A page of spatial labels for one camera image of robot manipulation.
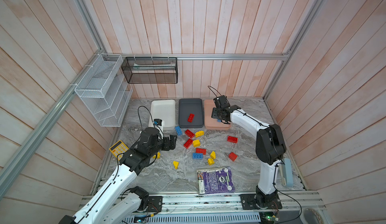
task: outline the wooden wall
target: wooden wall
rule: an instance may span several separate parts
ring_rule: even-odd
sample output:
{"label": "wooden wall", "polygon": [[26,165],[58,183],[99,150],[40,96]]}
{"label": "wooden wall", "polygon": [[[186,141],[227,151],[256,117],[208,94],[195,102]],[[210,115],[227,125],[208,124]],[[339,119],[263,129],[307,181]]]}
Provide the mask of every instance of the wooden wall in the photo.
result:
{"label": "wooden wall", "polygon": [[[96,50],[73,0],[0,0],[0,169]],[[0,223],[77,211],[112,132],[76,97],[1,200]]]}
{"label": "wooden wall", "polygon": [[335,223],[386,220],[385,23],[386,0],[328,0],[267,99]]}
{"label": "wooden wall", "polygon": [[[109,53],[287,52],[314,0],[84,0]],[[139,98],[263,96],[281,61],[182,61]]]}

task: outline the marble tabletop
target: marble tabletop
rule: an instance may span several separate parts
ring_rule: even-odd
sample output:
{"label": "marble tabletop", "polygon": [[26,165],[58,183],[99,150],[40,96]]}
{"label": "marble tabletop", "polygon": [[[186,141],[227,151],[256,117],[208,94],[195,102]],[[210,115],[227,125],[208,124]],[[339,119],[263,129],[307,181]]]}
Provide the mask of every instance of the marble tabletop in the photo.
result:
{"label": "marble tabletop", "polygon": [[[146,106],[150,110],[150,99],[133,99],[130,100],[125,119],[122,124],[122,130],[119,139],[126,145],[130,146],[138,139],[141,125],[138,119],[137,108],[141,105]],[[261,98],[229,98],[231,105],[240,106],[245,112],[254,116],[258,120],[273,124],[273,120],[268,112],[268,109]],[[144,128],[148,125],[149,113],[145,108],[140,108],[139,111]],[[178,99],[176,99],[176,124],[178,124]],[[183,134],[178,136],[176,148],[171,151],[161,151],[161,158],[145,169],[139,176],[128,186],[134,187],[139,185],[149,193],[156,192],[197,192],[197,169],[225,167],[230,166],[232,170],[232,179],[237,192],[241,191],[256,191],[256,185],[259,182],[260,176],[260,160],[256,156],[255,142],[256,138],[250,133],[239,127],[232,125],[228,131],[206,130],[205,126],[200,129],[190,129],[193,133],[204,130],[205,135],[199,137],[201,142],[200,148],[207,149],[207,155],[203,160],[192,159],[192,153],[195,148],[191,146],[186,149],[183,144],[188,140],[188,137]],[[165,135],[176,134],[175,130],[164,131]],[[239,138],[237,144],[227,141],[228,135]],[[215,164],[209,166],[207,159],[211,151],[216,152]],[[228,154],[234,152],[238,158],[232,162],[228,158]],[[179,162],[178,169],[173,166],[173,161]],[[110,176],[117,161],[115,158],[111,160],[107,176]],[[280,178],[277,179],[278,190],[303,190],[303,185],[300,182],[298,173],[292,167],[294,185],[291,188],[283,187]]]}

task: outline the red lego brick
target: red lego brick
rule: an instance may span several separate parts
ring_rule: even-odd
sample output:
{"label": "red lego brick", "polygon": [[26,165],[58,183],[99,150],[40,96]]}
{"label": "red lego brick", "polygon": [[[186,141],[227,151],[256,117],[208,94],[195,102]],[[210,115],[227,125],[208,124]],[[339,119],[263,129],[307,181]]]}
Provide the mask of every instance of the red lego brick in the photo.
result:
{"label": "red lego brick", "polygon": [[193,134],[192,131],[190,131],[190,130],[186,130],[185,134],[188,135],[189,138],[193,138],[195,136],[195,134]]}
{"label": "red lego brick", "polygon": [[231,159],[232,161],[235,161],[235,159],[237,158],[237,154],[231,152],[229,155],[228,155],[229,159]]}
{"label": "red lego brick", "polygon": [[188,122],[191,123],[193,121],[193,118],[194,118],[194,114],[190,114],[188,118]]}
{"label": "red lego brick", "polygon": [[196,148],[196,153],[201,153],[203,155],[206,155],[206,149]]}
{"label": "red lego brick", "polygon": [[239,141],[239,139],[236,138],[236,137],[228,136],[228,141],[237,144],[237,142]]}
{"label": "red lego brick", "polygon": [[189,148],[189,146],[191,146],[193,144],[193,140],[192,139],[189,139],[185,144],[184,144],[184,147],[185,148]]}

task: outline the black wire basket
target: black wire basket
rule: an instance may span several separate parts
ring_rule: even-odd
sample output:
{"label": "black wire basket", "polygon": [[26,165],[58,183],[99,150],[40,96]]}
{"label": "black wire basket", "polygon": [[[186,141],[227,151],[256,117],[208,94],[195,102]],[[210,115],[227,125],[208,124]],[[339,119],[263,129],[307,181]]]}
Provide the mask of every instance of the black wire basket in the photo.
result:
{"label": "black wire basket", "polygon": [[178,81],[177,58],[175,57],[126,57],[121,68],[130,84],[176,84]]}

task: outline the dark gray tray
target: dark gray tray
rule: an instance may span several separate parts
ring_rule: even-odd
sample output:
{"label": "dark gray tray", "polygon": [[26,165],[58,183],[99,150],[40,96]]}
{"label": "dark gray tray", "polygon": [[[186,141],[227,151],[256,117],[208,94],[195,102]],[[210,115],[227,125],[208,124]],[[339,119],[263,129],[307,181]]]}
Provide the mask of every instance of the dark gray tray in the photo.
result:
{"label": "dark gray tray", "polygon": [[[200,98],[182,98],[178,106],[178,125],[180,128],[202,128],[204,126],[204,108]],[[188,122],[190,114],[194,114],[193,121]]]}

